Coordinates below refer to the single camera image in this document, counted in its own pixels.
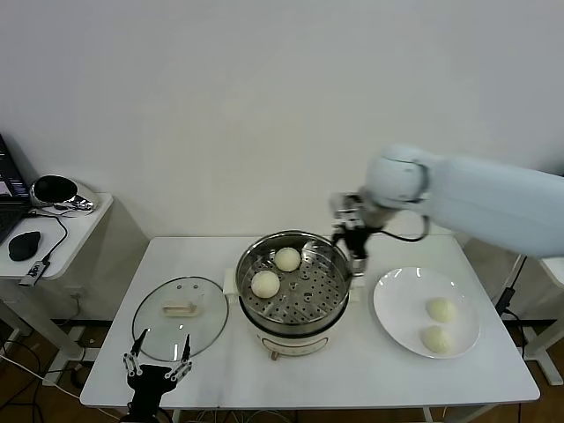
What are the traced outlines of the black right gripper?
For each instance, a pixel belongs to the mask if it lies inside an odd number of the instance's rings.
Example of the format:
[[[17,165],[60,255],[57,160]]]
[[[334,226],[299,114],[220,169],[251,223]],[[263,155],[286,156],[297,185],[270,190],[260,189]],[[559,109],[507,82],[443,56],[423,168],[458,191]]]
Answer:
[[[365,220],[366,213],[358,208],[340,208],[334,212],[334,230],[330,241],[337,246],[346,243],[354,270],[365,270],[367,263],[366,243],[371,234],[383,229],[379,220]]]

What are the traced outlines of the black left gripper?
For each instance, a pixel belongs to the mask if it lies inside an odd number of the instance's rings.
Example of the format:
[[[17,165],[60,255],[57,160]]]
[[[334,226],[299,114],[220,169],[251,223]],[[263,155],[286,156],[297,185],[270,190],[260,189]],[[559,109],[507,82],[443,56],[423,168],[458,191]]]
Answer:
[[[138,355],[145,341],[148,329],[145,328],[134,340],[131,349],[122,357],[127,372],[128,386],[134,395],[128,403],[127,422],[158,422],[162,397],[176,388],[179,382],[192,369],[190,361],[190,334],[186,336],[180,364],[171,370],[170,367],[139,365]]]

